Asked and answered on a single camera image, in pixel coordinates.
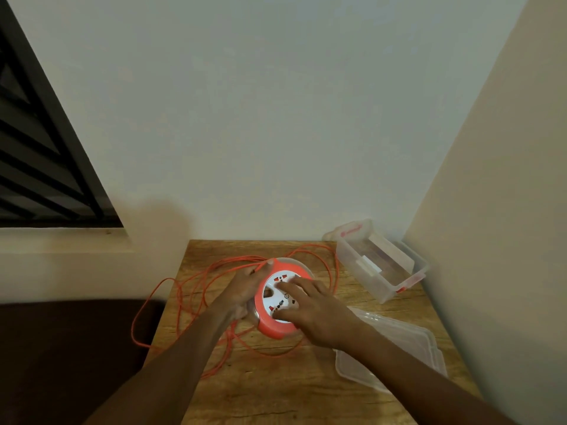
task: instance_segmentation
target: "orange cable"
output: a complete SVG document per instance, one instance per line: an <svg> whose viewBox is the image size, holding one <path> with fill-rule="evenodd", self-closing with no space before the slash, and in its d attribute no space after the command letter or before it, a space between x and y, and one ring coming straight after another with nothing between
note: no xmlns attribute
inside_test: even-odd
<svg viewBox="0 0 567 425"><path fill-rule="evenodd" d="M333 280L329 265L327 265L325 260L322 259L315 252L313 252L311 250L306 250L305 248L307 248L307 247L327 249L333 254L333 258L335 260L335 279L334 280ZM333 248L330 248L329 246L316 244L316 243L308 243L308 244L302 245L299 248L293 250L292 252L287 254L286 257L289 258L289 257L295 255L296 253L307 253L309 255L313 255L318 260L320 260L323 263L323 265L325 266L325 269L327 270L327 272L329 273L329 289L331 290L331 292L333 292L333 294L336 293L337 286L338 286L338 259L337 259L337 254L335 253L335 250ZM136 325L136 321L138 320L139 315L142 313L142 310L144 310L147 303L151 300L154 293L158 290L158 288L162 285L163 282L165 282L167 280L173 280L174 285L176 286L177 319L176 319L176 323L175 323L175 333L176 333L176 337L179 338L180 332L182 332L182 331L180 331L181 314L183 312L185 312L185 313L188 313L191 316L191 320L190 320L189 324L183 330L183 331L185 331L188 327L191 326L191 324L193 323L193 321L195 321L197 316L199 316L201 314L201 309L203 308L203 306L209 307L209 305L207 304L207 302L205 300L205 294L206 294L209 286L211 286L215 280L224 276L225 274L230 273L231 271L237 271L237 270L240 270L240 269L243 269L243 268L246 268L246 267L255 266L259 262L263 262L265 260L267 260L267 258L260 257L260 256L257 256L257 255L223 258L223 259L220 259L219 261L216 261L216 262L212 263L211 265L209 265L204 271L198 272L198 273L192 275L190 278L183 280L182 282L179 281L179 280L176 280L174 278L163 279L154 288L154 290L151 292L150 296L146 299L146 301L144 302L142 307L140 307L140 310L138 310L138 313L136 314L136 316L134 316L134 320L132 321L131 332L130 332L132 341L138 346L146 347L148 349L152 348L151 345L141 343L141 342L138 342L138 340L136 340L136 338L134 337L134 327ZM243 261L250 262L251 264L241 264L241 265L237 265L237 266L235 266L235 267L233 267L229 270L223 271L220 274L216 275L214 278L212 278L207 283L207 278L208 278L209 273L211 271L215 271L215 270L221 268L222 266L224 266L226 264L233 264L233 263L236 263L236 262L243 262ZM190 282L191 280L194 280L194 279L197 279L197 282L193 285L193 288L191 289L191 292L189 294L188 306L185 306L184 302L183 302L183 286L185 286L186 283L188 283L188 282ZM197 307L197 310L194 311L193 310L193 298L197 294L196 291L199 287L202 288L201 299L199 300L199 305ZM220 361L213 368L210 368L209 370L203 372L203 374L201 375L202 379L206 379L207 377L215 375L216 372L219 371L222 368L223 364L230 357L230 354L232 352L232 345L233 345L234 339L238 340L240 342L240 344L242 344L247 350L250 350L251 352L254 352L254 353L261 355L263 357L282 357L284 355L287 355L291 351L294 351L295 349L297 349L301 345L301 343L303 342L303 338L302 338L296 345L294 345L292 348L290 348L289 350L287 350L287 351L285 351L281 354L275 354L275 355L264 354L264 353L262 353L262 352L260 352L256 349L252 348L251 346L249 346L242 339L242 336L244 336L245 334L248 334L250 331L252 331L254 329L254 327L245 329L245 330L237 333L236 332L237 324L238 324L238 321L231 322L229 327L224 332L224 337L221 338L218 341L218 343L216 344L218 346L220 344L226 343L226 349L224 350L224 354L223 354L222 358L220 359Z"/></svg>

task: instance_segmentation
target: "metal window grill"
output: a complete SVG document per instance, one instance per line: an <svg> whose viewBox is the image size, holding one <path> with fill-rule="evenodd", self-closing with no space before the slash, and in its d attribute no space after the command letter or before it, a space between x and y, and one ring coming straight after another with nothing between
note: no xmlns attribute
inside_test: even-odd
<svg viewBox="0 0 567 425"><path fill-rule="evenodd" d="M0 11L0 227L121 227L6 0Z"/></svg>

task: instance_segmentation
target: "wood grain surface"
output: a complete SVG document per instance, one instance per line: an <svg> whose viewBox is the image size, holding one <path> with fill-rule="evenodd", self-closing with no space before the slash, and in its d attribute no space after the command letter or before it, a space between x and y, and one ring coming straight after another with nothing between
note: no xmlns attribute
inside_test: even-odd
<svg viewBox="0 0 567 425"><path fill-rule="evenodd" d="M187 279L221 258L243 255L282 257L303 243L306 242L192 240L177 279ZM325 244L335 246L332 242ZM317 253L332 267L330 252L320 249ZM328 281L327 271L315 257L298 254L294 258L306 264L316 278ZM229 274L219 278L207 291L207 300L212 301L231 277ZM184 290L185 295L192 288L190 283ZM421 284L380 305L342 265L338 283L337 297L347 305L431 330L443 352L449 378L465 390L479 394ZM165 348L175 341L176 316L176 291L172 289L152 347ZM182 322L186 325L188 317L182 316ZM242 329L249 326L245 322L239 324ZM266 354L283 352L299 339L276 341L258 331L244 337L250 346ZM207 368L217 363L223 351L224 346L215 348ZM146 364L158 354L158 349L150 349ZM197 386L183 423L273 424L292 421L313 424L415 423L393 395L339 377L335 371L335 353L311 346L307 341L291 354L279 358L261 357L235 341L232 354L223 368Z"/></svg>

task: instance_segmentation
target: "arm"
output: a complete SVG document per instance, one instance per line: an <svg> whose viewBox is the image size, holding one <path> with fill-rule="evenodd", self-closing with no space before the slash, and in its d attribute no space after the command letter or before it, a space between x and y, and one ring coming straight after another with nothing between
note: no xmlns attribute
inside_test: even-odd
<svg viewBox="0 0 567 425"><path fill-rule="evenodd" d="M122 385L84 425L179 424L218 339L230 322L246 315L246 301L268 276L261 270L239 271L227 288L181 337Z"/></svg>
<svg viewBox="0 0 567 425"><path fill-rule="evenodd" d="M342 350L358 360L417 423L514 424L358 319L322 282L294 278L277 288L294 297L299 308L277 310L274 318L293 322L312 343Z"/></svg>

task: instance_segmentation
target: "right hand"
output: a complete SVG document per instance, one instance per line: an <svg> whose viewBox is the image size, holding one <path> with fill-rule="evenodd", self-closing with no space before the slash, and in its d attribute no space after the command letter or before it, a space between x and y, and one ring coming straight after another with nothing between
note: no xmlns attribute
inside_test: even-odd
<svg viewBox="0 0 567 425"><path fill-rule="evenodd" d="M346 350L349 340L364 330L365 323L319 280L295 277L276 288L291 295L299 308L278 309L272 317L292 322L317 346Z"/></svg>

